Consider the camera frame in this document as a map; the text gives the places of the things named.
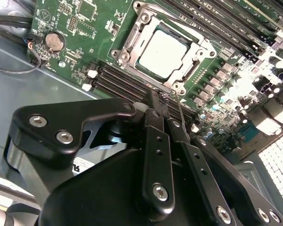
label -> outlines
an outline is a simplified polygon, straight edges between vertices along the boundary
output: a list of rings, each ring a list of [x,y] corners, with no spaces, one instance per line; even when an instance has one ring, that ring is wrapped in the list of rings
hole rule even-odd
[[[84,171],[86,171],[87,169],[91,168],[92,166],[94,166],[95,164],[92,162],[89,162],[85,159],[82,159],[80,157],[75,158],[73,166],[72,166],[72,171],[74,174],[80,174]]]

wire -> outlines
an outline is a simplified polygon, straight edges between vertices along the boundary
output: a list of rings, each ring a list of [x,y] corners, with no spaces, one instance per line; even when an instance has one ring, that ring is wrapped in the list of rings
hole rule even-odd
[[[6,69],[3,69],[3,68],[0,68],[0,72],[8,73],[8,74],[27,74],[27,73],[33,72],[36,69],[38,69],[41,66],[42,60],[41,60],[39,54],[37,53],[37,51],[33,49],[31,42],[28,42],[28,49],[33,53],[33,55],[38,60],[38,64],[34,68],[26,70],[26,71],[11,71],[11,70],[6,70]]]
[[[178,98],[177,92],[175,92],[175,97],[176,97],[177,105],[178,105],[178,108],[179,108],[179,112],[180,112],[180,117],[181,117],[184,133],[187,136],[187,138],[190,140],[190,137],[189,137],[189,135],[187,133],[187,130],[185,128],[185,121],[184,121],[184,116],[183,116],[183,110],[181,109],[181,105],[180,105],[180,102],[179,102],[179,98]]]
[[[4,30],[4,29],[1,29],[0,28],[0,37],[3,37],[9,41],[13,41],[13,42],[16,42],[17,44],[21,44],[23,46],[27,46],[23,43],[22,39],[18,36],[15,36],[14,34]]]
[[[31,24],[33,22],[33,19],[23,17],[23,16],[4,16],[0,15],[0,21],[10,21],[10,22],[22,22]]]
[[[11,26],[16,28],[26,28],[26,29],[32,28],[32,24],[25,24],[25,23],[12,22],[12,21],[0,21],[0,25]]]

black cable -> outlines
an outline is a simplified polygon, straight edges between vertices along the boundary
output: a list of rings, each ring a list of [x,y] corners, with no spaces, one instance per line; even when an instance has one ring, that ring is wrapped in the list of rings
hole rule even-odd
[[[8,74],[27,74],[27,73],[33,72],[36,69],[38,69],[41,66],[42,60],[41,60],[41,58],[40,58],[40,56],[39,56],[39,54],[37,53],[36,50],[31,49],[30,51],[33,53],[33,55],[38,60],[38,64],[34,68],[26,70],[26,71],[11,71],[11,70],[6,70],[6,69],[3,69],[3,68],[0,68],[0,72],[8,73]]]
[[[7,31],[7,30],[4,30],[2,28],[0,28],[0,37],[3,37],[9,41],[13,41],[13,42],[16,42],[18,44],[21,44],[23,46],[27,46],[23,43],[23,39],[18,37],[18,36],[15,36],[14,34],[12,34],[11,32]]]
[[[12,22],[12,21],[0,21],[0,25],[4,26],[11,26],[11,27],[16,27],[16,28],[26,28],[26,29],[31,29],[32,24],[26,24],[26,23],[18,23],[18,22]]]
[[[9,22],[21,22],[31,24],[33,19],[23,17],[23,16],[2,16],[0,15],[0,21],[9,21]]]

motherboard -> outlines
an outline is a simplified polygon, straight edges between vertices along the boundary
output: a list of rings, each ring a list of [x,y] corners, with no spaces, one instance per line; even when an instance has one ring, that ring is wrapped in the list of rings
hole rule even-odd
[[[281,131],[252,113],[283,92],[283,0],[37,0],[30,39],[87,92],[133,103],[157,90],[219,149]]]

cpu socket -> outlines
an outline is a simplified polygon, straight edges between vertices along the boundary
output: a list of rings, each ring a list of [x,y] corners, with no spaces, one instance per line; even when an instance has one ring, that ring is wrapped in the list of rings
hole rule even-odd
[[[184,84],[201,62],[216,57],[210,40],[158,5],[136,1],[133,8],[137,20],[123,48],[111,51],[112,57],[153,86],[185,95]]]

